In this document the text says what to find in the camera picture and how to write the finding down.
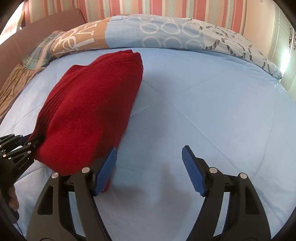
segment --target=metal screw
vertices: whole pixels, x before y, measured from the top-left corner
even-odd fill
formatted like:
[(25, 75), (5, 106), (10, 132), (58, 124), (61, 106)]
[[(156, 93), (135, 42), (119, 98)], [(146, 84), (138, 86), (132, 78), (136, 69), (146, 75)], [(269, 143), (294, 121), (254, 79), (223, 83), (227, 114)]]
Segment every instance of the metal screw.
[(217, 173), (217, 172), (218, 172), (218, 170), (217, 170), (216, 168), (214, 168), (214, 167), (211, 167), (211, 168), (210, 168), (210, 173), (215, 174), (215, 173)]
[(81, 170), (83, 173), (88, 173), (90, 171), (89, 167), (84, 167)]
[(247, 176), (247, 174), (245, 174), (245, 173), (241, 173), (240, 175), (239, 175), (242, 179), (246, 179), (248, 176)]
[(53, 178), (53, 179), (57, 178), (58, 176), (59, 176), (59, 174), (58, 174), (57, 172), (54, 172), (54, 173), (52, 174), (52, 178)]

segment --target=bed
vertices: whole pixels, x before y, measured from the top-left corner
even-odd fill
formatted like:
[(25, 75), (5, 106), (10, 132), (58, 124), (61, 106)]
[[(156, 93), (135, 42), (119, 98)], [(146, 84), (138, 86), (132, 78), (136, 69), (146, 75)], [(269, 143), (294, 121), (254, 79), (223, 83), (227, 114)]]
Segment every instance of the bed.
[[(122, 49), (93, 50), (57, 59), (17, 98), (0, 136), (34, 129), (47, 95), (74, 64)], [(245, 60), (210, 51), (132, 48), (143, 59), (143, 81), (134, 103), (108, 192), (95, 198), (114, 241), (186, 240), (203, 198), (182, 163), (189, 145), (223, 173), (250, 177), (262, 201), (272, 237), (296, 206), (296, 106), (281, 84)], [(35, 163), (16, 182), (24, 233), (52, 170)], [(76, 232), (83, 235), (73, 194)], [(224, 196), (215, 234), (227, 211)]]

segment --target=plaid fabric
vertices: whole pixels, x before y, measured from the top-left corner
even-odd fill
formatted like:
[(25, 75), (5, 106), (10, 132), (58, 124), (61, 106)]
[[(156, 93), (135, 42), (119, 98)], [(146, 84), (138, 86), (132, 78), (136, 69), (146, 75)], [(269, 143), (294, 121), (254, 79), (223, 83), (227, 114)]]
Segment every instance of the plaid fabric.
[(37, 47), (22, 60), (22, 65), (28, 69), (39, 69), (48, 64), (51, 59), (49, 52), (50, 47), (63, 33), (63, 31), (54, 31), (51, 35), (44, 38), (37, 44)]

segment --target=cable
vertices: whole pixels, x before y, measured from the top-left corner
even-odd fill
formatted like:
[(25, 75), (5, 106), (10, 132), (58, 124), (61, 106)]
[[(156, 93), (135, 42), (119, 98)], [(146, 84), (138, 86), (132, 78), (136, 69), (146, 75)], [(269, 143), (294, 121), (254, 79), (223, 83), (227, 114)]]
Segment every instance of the cable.
[(19, 230), (20, 230), (20, 233), (21, 233), (21, 234), (22, 234), (22, 236), (24, 237), (24, 234), (22, 233), (22, 230), (20, 229), (20, 227), (19, 227), (18, 223), (17, 223), (17, 227), (19, 228)]

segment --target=striped wallpaper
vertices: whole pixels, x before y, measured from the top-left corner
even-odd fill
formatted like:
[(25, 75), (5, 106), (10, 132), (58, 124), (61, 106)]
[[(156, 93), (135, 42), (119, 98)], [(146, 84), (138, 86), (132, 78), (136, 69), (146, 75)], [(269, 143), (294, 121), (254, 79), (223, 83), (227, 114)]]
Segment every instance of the striped wallpaper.
[(147, 13), (194, 18), (242, 33), (247, 0), (29, 0), (26, 24), (48, 15), (79, 8), (85, 21), (119, 14)]

